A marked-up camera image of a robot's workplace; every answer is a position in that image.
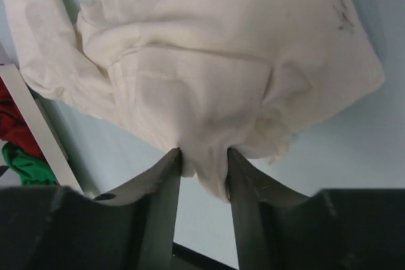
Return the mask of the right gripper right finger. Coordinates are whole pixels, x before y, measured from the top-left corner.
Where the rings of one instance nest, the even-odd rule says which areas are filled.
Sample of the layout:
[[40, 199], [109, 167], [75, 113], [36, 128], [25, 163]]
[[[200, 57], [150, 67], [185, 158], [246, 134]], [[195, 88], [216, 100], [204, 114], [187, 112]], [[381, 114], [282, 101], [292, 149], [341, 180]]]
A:
[[227, 151], [227, 187], [240, 269], [312, 269], [311, 252], [288, 253], [278, 234], [277, 212], [312, 201], [252, 165], [238, 150]]

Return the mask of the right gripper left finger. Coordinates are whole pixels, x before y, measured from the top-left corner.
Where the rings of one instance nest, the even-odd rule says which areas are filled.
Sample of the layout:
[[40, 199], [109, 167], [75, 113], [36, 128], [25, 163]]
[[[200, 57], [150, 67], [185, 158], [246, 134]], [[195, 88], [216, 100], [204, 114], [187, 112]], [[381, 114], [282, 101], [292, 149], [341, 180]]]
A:
[[124, 269], [169, 269], [182, 172], [182, 153], [171, 149], [156, 164], [94, 200], [132, 208]]

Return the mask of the green t shirt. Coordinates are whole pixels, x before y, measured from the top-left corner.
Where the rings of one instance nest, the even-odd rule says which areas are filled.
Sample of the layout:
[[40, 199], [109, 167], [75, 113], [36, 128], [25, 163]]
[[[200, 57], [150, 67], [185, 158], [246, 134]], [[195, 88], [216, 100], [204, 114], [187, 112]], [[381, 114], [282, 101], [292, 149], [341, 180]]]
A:
[[20, 178], [22, 185], [57, 185], [58, 181], [47, 162], [6, 143], [2, 148], [6, 165]]

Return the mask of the cream white t shirt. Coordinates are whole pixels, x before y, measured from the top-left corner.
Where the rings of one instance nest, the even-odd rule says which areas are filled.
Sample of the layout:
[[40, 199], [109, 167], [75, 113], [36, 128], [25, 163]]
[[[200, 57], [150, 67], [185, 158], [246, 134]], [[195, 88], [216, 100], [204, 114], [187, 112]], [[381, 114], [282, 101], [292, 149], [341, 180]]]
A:
[[3, 0], [27, 85], [184, 157], [229, 200], [227, 150], [274, 162], [384, 81], [352, 0]]

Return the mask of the dark red t shirt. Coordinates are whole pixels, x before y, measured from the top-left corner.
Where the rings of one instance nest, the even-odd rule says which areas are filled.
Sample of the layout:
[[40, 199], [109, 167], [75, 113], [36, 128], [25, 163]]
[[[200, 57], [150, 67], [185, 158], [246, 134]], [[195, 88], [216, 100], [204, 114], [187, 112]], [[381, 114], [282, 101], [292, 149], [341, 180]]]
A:
[[45, 161], [39, 145], [3, 80], [1, 80], [1, 140], [11, 142], [26, 154]]

